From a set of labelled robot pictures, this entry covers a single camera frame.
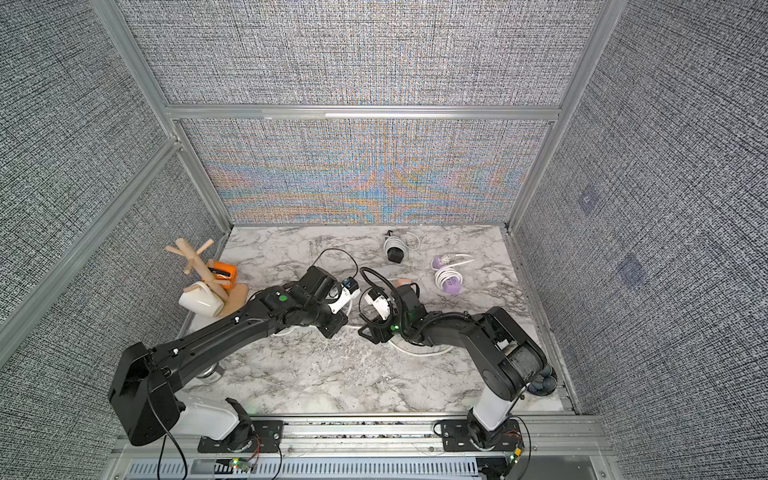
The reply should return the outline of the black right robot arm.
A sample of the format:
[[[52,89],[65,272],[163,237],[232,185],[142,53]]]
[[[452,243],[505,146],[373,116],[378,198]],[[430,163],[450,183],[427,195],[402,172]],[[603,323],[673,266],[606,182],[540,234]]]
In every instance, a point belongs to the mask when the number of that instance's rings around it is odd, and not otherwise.
[[[359,307],[376,312],[374,318],[361,316],[365,326],[359,330],[374,344],[398,335],[414,346],[465,349],[485,383],[469,418],[485,432],[506,421],[520,395],[548,367],[543,350],[501,307],[475,315],[429,312],[413,284],[388,294],[371,287],[362,294]]]

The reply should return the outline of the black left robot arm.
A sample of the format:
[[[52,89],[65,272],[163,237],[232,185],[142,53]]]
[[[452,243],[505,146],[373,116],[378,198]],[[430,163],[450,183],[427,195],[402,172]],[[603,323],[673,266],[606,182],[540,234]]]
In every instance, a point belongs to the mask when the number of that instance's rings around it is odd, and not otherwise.
[[[329,294],[344,284],[311,266],[296,282],[254,293],[240,309],[182,338],[127,347],[108,400],[134,446],[160,439],[190,419],[192,406],[176,394],[192,379],[241,348],[291,326],[316,327],[330,339],[347,323]]]

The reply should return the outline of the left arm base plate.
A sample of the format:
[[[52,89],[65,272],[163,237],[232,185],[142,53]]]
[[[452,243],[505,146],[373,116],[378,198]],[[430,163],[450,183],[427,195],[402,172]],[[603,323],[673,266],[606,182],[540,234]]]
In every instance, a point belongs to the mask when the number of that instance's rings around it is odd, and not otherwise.
[[[198,453],[276,453],[282,441],[284,422],[281,420],[251,420],[238,425],[223,440],[201,437]]]

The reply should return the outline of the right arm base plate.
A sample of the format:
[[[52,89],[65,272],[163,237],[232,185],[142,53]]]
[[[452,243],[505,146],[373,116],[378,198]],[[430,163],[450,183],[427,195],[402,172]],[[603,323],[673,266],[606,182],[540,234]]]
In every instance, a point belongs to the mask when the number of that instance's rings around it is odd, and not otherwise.
[[[517,420],[508,418],[495,430],[486,430],[478,421],[443,419],[436,424],[446,452],[516,452],[525,448]]]

